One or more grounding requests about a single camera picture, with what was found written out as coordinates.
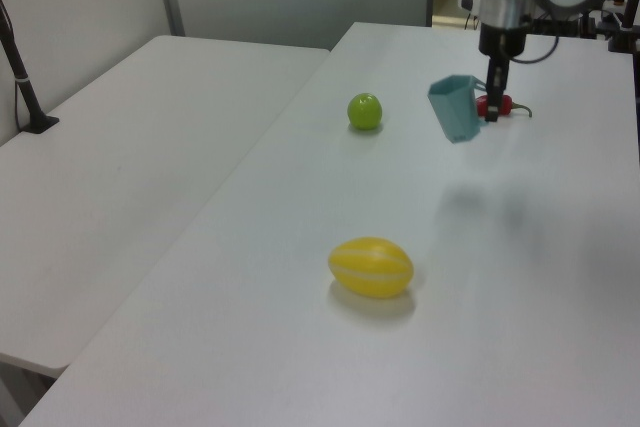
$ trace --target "green apple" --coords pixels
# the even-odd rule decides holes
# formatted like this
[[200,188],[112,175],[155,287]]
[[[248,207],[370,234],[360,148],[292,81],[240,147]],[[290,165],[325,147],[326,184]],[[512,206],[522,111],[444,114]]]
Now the green apple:
[[347,115],[356,129],[373,130],[380,125],[382,106],[375,95],[358,94],[349,102]]

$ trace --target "white table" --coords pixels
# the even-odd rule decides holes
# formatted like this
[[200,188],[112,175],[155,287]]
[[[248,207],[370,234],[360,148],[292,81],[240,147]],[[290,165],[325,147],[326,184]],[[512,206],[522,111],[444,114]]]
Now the white table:
[[[355,25],[24,426],[636,427],[631,59],[563,39],[513,66],[533,119],[452,145],[426,92],[481,76],[477,42]],[[347,128],[363,91],[377,135]],[[363,235],[412,257],[406,294],[332,280]]]
[[58,376],[328,52],[159,37],[0,149],[0,361]]

